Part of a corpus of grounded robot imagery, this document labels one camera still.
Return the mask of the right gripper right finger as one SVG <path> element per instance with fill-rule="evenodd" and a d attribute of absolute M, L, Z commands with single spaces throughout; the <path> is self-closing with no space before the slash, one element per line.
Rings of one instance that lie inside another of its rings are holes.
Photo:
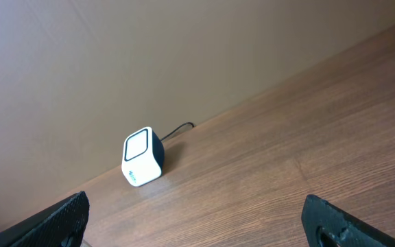
<path fill-rule="evenodd" d="M 395 238 L 309 194 L 301 221 L 310 247 L 395 247 Z"/>

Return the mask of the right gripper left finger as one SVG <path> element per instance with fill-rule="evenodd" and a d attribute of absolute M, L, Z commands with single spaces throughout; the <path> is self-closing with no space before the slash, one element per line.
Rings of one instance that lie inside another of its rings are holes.
<path fill-rule="evenodd" d="M 0 247 L 80 247 L 90 204 L 84 191 L 0 232 Z"/>

